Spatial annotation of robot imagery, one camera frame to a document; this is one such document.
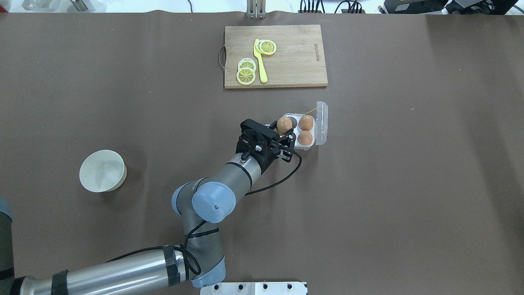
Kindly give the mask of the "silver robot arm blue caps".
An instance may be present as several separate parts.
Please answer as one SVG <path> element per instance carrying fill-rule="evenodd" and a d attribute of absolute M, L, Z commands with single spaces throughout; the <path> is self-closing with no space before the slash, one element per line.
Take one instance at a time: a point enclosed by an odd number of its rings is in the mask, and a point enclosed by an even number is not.
<path fill-rule="evenodd" d="M 241 122 L 234 156 L 214 175 L 178 187 L 170 207 L 181 218 L 183 240 L 147 246 L 80 270 L 62 270 L 47 278 L 17 277 L 13 262 L 12 216 L 1 199 L 2 295 L 142 295 L 191 282 L 195 288 L 225 279 L 225 254 L 219 224 L 230 215 L 275 159 L 296 155 L 292 127 L 274 121 Z"/>

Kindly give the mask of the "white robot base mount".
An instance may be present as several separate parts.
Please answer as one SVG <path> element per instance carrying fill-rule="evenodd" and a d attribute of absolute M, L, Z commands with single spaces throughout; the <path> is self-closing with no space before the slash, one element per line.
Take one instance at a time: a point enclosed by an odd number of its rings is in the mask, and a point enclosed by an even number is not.
<path fill-rule="evenodd" d="M 222 282 L 200 289 L 201 295 L 307 295 L 306 282 Z"/>

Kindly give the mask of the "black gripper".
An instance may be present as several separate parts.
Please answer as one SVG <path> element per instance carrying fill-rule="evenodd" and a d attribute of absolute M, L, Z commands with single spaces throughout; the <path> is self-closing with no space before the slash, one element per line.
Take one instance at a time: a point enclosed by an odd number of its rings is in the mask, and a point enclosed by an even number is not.
<path fill-rule="evenodd" d="M 242 159 L 251 156 L 256 159 L 263 174 L 277 157 L 291 160 L 294 151 L 294 139 L 280 139 L 288 137 L 292 125 L 280 124 L 274 121 L 270 125 L 263 125 L 253 119 L 241 122 L 241 135 L 238 138 L 235 153 L 240 153 Z"/>

